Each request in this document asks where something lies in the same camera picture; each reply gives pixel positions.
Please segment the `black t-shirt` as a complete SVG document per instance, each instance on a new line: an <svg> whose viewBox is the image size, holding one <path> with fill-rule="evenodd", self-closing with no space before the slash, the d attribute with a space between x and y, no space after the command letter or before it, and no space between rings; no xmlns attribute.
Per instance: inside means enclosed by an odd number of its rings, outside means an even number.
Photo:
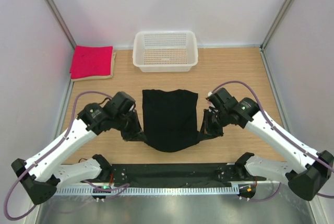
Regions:
<svg viewBox="0 0 334 224"><path fill-rule="evenodd" d="M176 152L207 140L199 139L197 101L198 94L189 90L143 90L144 143L161 152Z"/></svg>

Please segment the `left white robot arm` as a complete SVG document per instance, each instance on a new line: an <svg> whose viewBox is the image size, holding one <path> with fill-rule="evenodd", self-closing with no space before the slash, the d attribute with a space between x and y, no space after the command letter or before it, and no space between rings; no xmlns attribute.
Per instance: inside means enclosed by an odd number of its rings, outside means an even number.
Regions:
<svg viewBox="0 0 334 224"><path fill-rule="evenodd" d="M112 166L102 155L72 165L63 162L85 143L116 129L123 140L143 139L136 102L120 91L101 103L90 103L73 113L69 127L42 151L27 160L16 159L11 167L34 205L48 201L57 190L84 180L105 182Z"/></svg>

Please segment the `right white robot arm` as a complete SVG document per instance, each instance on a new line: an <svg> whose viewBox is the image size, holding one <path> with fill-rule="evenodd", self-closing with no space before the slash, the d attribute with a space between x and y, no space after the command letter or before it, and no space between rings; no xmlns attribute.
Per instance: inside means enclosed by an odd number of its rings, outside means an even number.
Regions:
<svg viewBox="0 0 334 224"><path fill-rule="evenodd" d="M237 125L260 137L276 150L284 159L277 162L245 153L235 163L243 172L287 185L299 198L311 201L330 179L333 155L301 142L279 124L262 108L260 102L251 98L237 101L220 88L208 93L210 104L206 110L208 134L228 125Z"/></svg>

